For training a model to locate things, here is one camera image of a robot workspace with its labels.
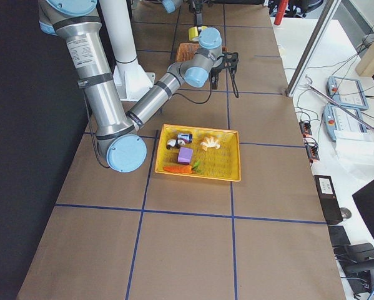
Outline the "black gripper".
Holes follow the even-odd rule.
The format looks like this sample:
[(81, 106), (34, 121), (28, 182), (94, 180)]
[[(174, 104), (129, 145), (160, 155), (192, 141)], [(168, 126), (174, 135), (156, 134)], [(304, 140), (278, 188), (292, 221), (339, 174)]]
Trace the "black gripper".
[[(194, 25), (198, 30), (202, 29), (202, 12), (194, 12)], [(210, 71), (210, 88), (218, 90), (219, 74), (227, 68), (227, 63), (222, 61), (218, 66), (214, 66)]]

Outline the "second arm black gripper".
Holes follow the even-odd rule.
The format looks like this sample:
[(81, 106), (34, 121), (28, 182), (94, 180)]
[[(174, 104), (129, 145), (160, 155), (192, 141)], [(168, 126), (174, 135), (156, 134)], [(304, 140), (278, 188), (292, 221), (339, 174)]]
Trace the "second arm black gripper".
[(189, 12), (198, 14), (201, 13), (204, 7), (204, 4), (207, 3), (207, 0), (188, 0)]

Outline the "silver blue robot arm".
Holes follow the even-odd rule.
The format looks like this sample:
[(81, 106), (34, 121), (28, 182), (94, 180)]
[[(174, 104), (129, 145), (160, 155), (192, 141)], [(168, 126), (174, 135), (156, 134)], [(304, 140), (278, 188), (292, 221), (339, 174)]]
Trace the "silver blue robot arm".
[(145, 160), (147, 148), (137, 131), (181, 85), (202, 87), (224, 61), (221, 35), (209, 27), (191, 59), (173, 63), (152, 82), (139, 65), (125, 1), (39, 1), (39, 17), (45, 33), (66, 42), (86, 108), (97, 122), (97, 159), (121, 173)]

